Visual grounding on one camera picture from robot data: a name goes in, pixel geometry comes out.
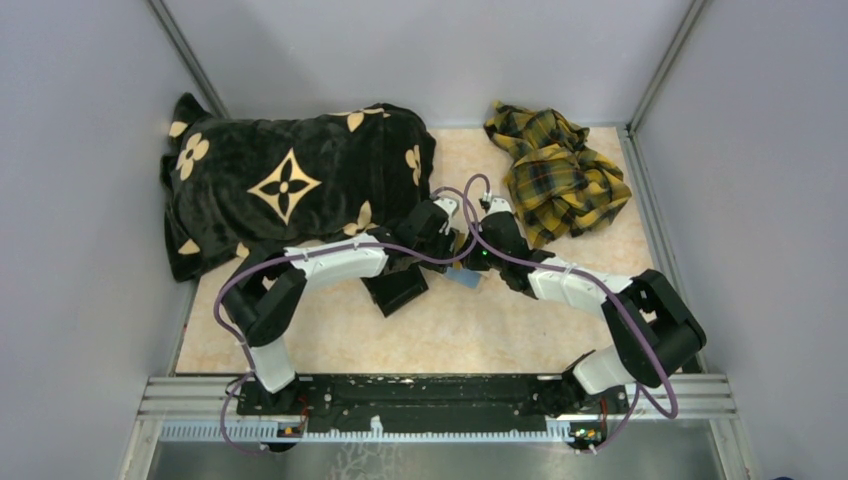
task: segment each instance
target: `wall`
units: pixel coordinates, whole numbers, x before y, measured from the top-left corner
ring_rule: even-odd
[[[188,75],[140,0],[0,13],[0,478],[115,478],[186,285],[159,156]]]
[[[397,102],[480,125],[492,100],[629,120],[689,0],[167,2],[235,117]]]
[[[766,478],[844,478],[848,4],[715,2],[638,134]]]

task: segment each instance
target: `beige table surface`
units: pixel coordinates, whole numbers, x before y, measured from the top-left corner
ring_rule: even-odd
[[[511,159],[482,129],[431,133],[437,140],[432,188],[461,189],[469,176],[483,172],[493,190],[509,198],[501,179]],[[630,183],[614,128],[593,128],[588,145],[625,169]],[[476,203],[482,182],[475,187],[471,198]],[[461,212],[454,226],[465,230]],[[652,266],[635,199],[609,228],[560,238],[545,248],[611,273],[637,275]],[[241,349],[212,317],[218,289],[239,262],[201,279],[177,372],[245,370]],[[512,292],[495,272],[474,290],[428,270],[424,275],[430,290],[388,318],[358,279],[305,295],[285,334],[295,368],[310,373],[559,372],[581,354],[612,343],[602,319]]]

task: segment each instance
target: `metal frame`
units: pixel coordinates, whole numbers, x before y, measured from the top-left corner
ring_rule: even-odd
[[[146,0],[146,2],[160,22],[174,50],[193,77],[209,108],[219,116],[228,117],[223,101],[206,76],[164,0]],[[696,27],[710,3],[711,0],[693,0],[640,100],[633,118],[625,125],[615,125],[633,187],[637,193],[638,206],[654,263],[665,272],[683,298],[686,298],[685,286],[681,282],[674,253],[663,227],[664,221],[651,185],[650,174],[639,148],[638,131],[656,98],[661,93],[663,85],[692,30]],[[173,366],[176,364],[179,349],[180,344],[175,347],[171,370],[169,371],[171,375],[173,375]],[[706,367],[702,356],[699,356],[699,363],[702,367]],[[234,376],[228,375],[151,378],[139,407],[120,478],[125,480],[146,479],[154,460],[156,444],[159,441],[220,441],[220,434],[215,432],[218,428],[220,409],[224,399],[224,387],[234,378]],[[727,378],[723,374],[677,374],[671,380],[679,398],[680,418],[702,419],[710,422],[716,455],[722,465],[725,477],[728,479],[760,478],[759,466],[751,453],[750,444],[739,419]],[[633,386],[628,388],[628,394],[632,397]],[[665,392],[654,391],[652,393],[655,393],[659,399],[667,398]],[[261,439],[262,435],[256,434],[256,432],[264,431],[262,430],[263,426],[271,428],[274,425],[297,424],[299,422],[299,418],[291,416],[240,417],[235,414],[235,409],[236,405],[232,403],[227,411],[226,426],[228,432],[233,434],[233,438],[240,441],[247,441],[250,438],[250,441],[255,442],[257,438]],[[660,418],[659,413],[649,403],[645,402],[637,410],[633,420],[654,421]],[[581,420],[597,420],[597,416],[564,415],[552,419],[551,425],[556,427],[562,422]],[[506,441],[521,440],[504,438]],[[313,440],[397,442],[402,439],[391,435],[387,436],[377,429],[364,436],[339,436],[338,438],[325,436]],[[434,440],[463,441],[463,438],[451,437]],[[471,437],[465,440],[479,441],[479,439]]]

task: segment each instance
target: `plaid shirt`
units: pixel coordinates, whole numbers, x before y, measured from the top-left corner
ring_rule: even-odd
[[[495,102],[484,128],[515,160],[504,177],[530,244],[539,248],[568,232],[599,230],[631,197],[624,173],[586,148],[589,129],[553,109],[534,112]]]

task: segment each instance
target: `purple cable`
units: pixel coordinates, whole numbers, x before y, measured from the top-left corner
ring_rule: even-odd
[[[319,251],[316,251],[316,252],[310,252],[309,257],[310,258],[319,257],[321,255],[328,255],[330,253],[341,252],[341,251],[345,251],[345,250],[355,249],[355,248],[358,248],[358,247],[366,247],[366,248],[372,248],[373,247],[373,248],[386,248],[386,249],[389,249],[389,250],[397,250],[397,251],[400,251],[402,253],[406,253],[407,255],[414,256],[416,258],[419,258],[421,260],[424,260],[424,261],[427,261],[427,262],[430,262],[430,263],[433,263],[433,264],[444,265],[444,264],[451,264],[453,262],[462,260],[463,258],[468,256],[471,253],[471,251],[473,250],[474,246],[477,243],[479,243],[479,244],[483,245],[487,250],[489,250],[492,254],[494,254],[494,255],[496,255],[496,256],[504,259],[504,260],[512,262],[514,264],[528,266],[528,267],[532,267],[532,268],[540,268],[540,269],[543,269],[543,270],[553,270],[553,271],[556,271],[556,272],[565,272],[566,271],[565,268],[557,266],[557,265],[546,265],[546,264],[541,264],[541,263],[536,263],[536,262],[529,262],[527,260],[512,257],[510,255],[502,253],[499,250],[493,248],[490,244],[488,244],[485,240],[483,240],[480,233],[477,231],[477,223],[478,223],[477,212],[474,210],[473,204],[471,203],[471,200],[468,198],[468,192],[471,188],[471,185],[474,182],[474,180],[476,180],[478,178],[482,179],[485,182],[486,191],[489,192],[490,187],[491,187],[491,185],[489,183],[489,179],[481,173],[476,173],[476,174],[472,175],[471,178],[468,179],[468,182],[466,182],[466,184],[465,184],[465,190],[463,192],[460,192],[456,188],[447,187],[447,186],[440,187],[440,188],[436,189],[435,192],[434,192],[434,194],[437,194],[437,193],[440,193],[440,192],[443,192],[443,191],[449,191],[449,192],[452,192],[452,193],[458,195],[460,197],[461,201],[462,201],[462,212],[463,212],[463,215],[465,216],[465,221],[468,224],[469,232],[472,235],[472,241],[471,241],[471,245],[469,245],[469,247],[467,249],[465,249],[465,251],[463,251],[462,253],[460,253],[459,255],[457,255],[454,258],[444,259],[444,260],[432,258],[432,257],[429,257],[427,255],[416,252],[415,250],[412,250],[412,249],[409,249],[409,248],[406,248],[406,247],[402,247],[400,245],[385,244],[385,243],[380,243],[380,242],[363,242],[363,243],[360,243],[358,246],[355,246],[355,245],[352,245],[352,244],[347,244],[347,245],[338,245],[338,246],[335,246],[335,247],[328,247],[328,248],[325,248],[325,249],[322,249],[322,250],[319,250]],[[238,391],[241,388],[241,386],[244,385],[244,383],[251,376],[253,376],[253,374],[256,370],[256,365],[253,362],[253,358],[250,355],[250,350],[247,347],[247,344],[244,340],[244,337],[241,335],[241,333],[238,330],[231,327],[230,325],[227,325],[226,322],[224,322],[223,318],[221,317],[221,312],[220,312],[221,302],[222,302],[224,296],[226,296],[226,294],[230,291],[230,289],[232,289],[238,282],[242,281],[243,279],[247,278],[248,276],[253,275],[254,273],[256,273],[258,271],[264,270],[264,269],[272,267],[272,266],[280,265],[280,264],[286,263],[286,262],[302,260],[302,259],[304,259],[304,255],[292,255],[292,256],[285,256],[285,257],[278,257],[278,258],[275,258],[275,259],[272,259],[272,260],[268,260],[268,261],[259,263],[257,265],[254,265],[253,267],[246,269],[245,271],[243,271],[240,274],[233,277],[226,284],[224,284],[224,286],[221,288],[221,291],[218,293],[218,297],[215,299],[215,303],[213,305],[213,315],[215,317],[215,321],[218,322],[218,324],[221,325],[221,327],[223,327],[228,332],[230,332],[239,341],[239,343],[241,344],[242,350],[244,351],[245,357],[247,358],[248,365],[250,366],[250,372],[245,374],[236,383],[236,385],[232,388],[232,390],[230,390],[228,392],[227,398],[224,401],[224,407],[221,410],[221,418],[220,418],[220,420],[221,420],[220,421],[220,429],[221,429],[221,435],[224,438],[224,442],[227,443],[229,446],[235,448],[239,452],[242,452],[242,453],[245,453],[245,454],[257,455],[258,452],[251,451],[251,450],[244,450],[244,449],[240,448],[238,445],[236,445],[229,438],[229,435],[227,435],[227,432],[226,432],[225,416],[226,416],[227,406],[229,405],[230,401],[234,397],[235,392]],[[662,415],[664,415],[667,418],[677,417],[677,413],[678,413],[677,396],[674,394],[674,390],[671,387],[671,382],[668,379],[668,375],[665,374],[665,370],[663,370],[662,365],[659,362],[659,359],[657,358],[656,354],[654,353],[654,351],[651,348],[650,344],[648,343],[647,339],[645,339],[645,337],[639,331],[638,327],[636,326],[636,322],[630,316],[629,312],[624,307],[624,305],[621,303],[621,301],[615,296],[614,292],[612,292],[612,290],[610,290],[609,287],[607,287],[606,284],[604,284],[600,279],[598,279],[597,277],[595,277],[594,275],[592,275],[588,272],[584,272],[584,271],[578,270],[578,269],[572,269],[571,273],[578,275],[578,276],[581,276],[583,278],[586,278],[586,279],[590,280],[591,282],[595,283],[596,285],[598,285],[598,287],[601,289],[601,291],[604,292],[604,294],[607,296],[607,298],[610,299],[610,301],[616,307],[616,310],[618,310],[619,313],[622,315],[622,318],[624,319],[624,322],[627,325],[627,327],[630,329],[630,331],[636,337],[637,342],[640,344],[642,349],[645,351],[645,354],[648,357],[649,362],[651,362],[651,365],[654,367],[654,369],[657,372],[657,375],[660,377],[660,380],[663,384],[663,387],[665,388],[666,392],[668,393],[669,401],[671,402],[671,411],[668,412],[668,411],[664,410],[662,407],[660,407],[657,400],[655,398],[653,398],[653,396],[651,396],[650,393],[648,393],[648,391],[641,384],[637,383],[636,394],[634,395],[633,401],[631,402],[630,410],[628,410],[627,414],[624,416],[621,423],[618,424],[618,426],[616,427],[616,429],[612,433],[612,435],[610,435],[603,444],[601,444],[598,448],[595,449],[594,453],[597,453],[598,451],[605,448],[605,446],[608,443],[610,443],[611,440],[616,438],[619,435],[619,432],[627,424],[627,422],[630,419],[630,416],[635,411],[636,402],[639,399],[640,392],[642,394],[644,394],[645,397],[647,397],[648,400],[654,405],[654,407]]]

